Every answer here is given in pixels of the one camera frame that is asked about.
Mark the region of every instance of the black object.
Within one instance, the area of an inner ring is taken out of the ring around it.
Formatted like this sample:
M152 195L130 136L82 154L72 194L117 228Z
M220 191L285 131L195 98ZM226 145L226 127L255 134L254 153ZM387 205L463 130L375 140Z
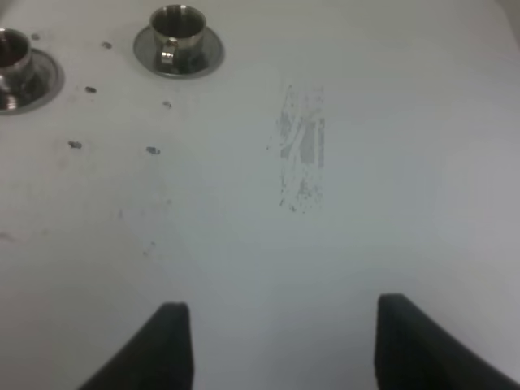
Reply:
M166 304L80 390L191 390L194 364L185 304Z
M399 294L379 299L375 372L380 390L520 390Z

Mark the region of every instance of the white surface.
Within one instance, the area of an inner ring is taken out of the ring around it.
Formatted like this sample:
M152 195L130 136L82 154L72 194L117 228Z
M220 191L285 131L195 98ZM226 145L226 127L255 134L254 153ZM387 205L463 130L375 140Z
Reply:
M162 4L3 16L67 81L0 118L0 388L77 387L164 301L191 306L196 389L375 388L386 292L520 380L520 54L502 9L197 0L227 57L179 82L132 55ZM289 85L324 97L305 214L280 206Z

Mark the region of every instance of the metal saucer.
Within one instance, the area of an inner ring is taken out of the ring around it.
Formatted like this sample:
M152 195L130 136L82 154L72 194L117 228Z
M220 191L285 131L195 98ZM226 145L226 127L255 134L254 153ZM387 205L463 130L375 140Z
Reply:
M0 92L0 115L22 114L50 102L63 87L61 67L50 55L32 49L35 76L22 93Z
M195 58L188 66L163 69L157 64L157 48L150 27L142 29L133 42L133 52L146 69L170 79L191 79L210 74L222 63L224 48L217 34L206 27L202 55Z

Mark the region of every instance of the cup handle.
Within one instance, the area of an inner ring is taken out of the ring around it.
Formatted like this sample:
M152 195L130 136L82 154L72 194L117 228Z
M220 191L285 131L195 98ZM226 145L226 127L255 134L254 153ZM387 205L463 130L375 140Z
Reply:
M161 50L161 63L162 65L173 65L173 61L176 58L178 42L172 39L168 40Z

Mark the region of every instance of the stainless steel cup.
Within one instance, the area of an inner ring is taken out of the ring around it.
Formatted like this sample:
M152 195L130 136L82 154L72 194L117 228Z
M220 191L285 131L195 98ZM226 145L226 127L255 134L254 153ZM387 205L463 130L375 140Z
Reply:
M183 67L202 52L206 17L191 6L164 6L149 19L158 61L164 67Z
M34 75L31 41L19 31L0 28L0 93L22 93Z

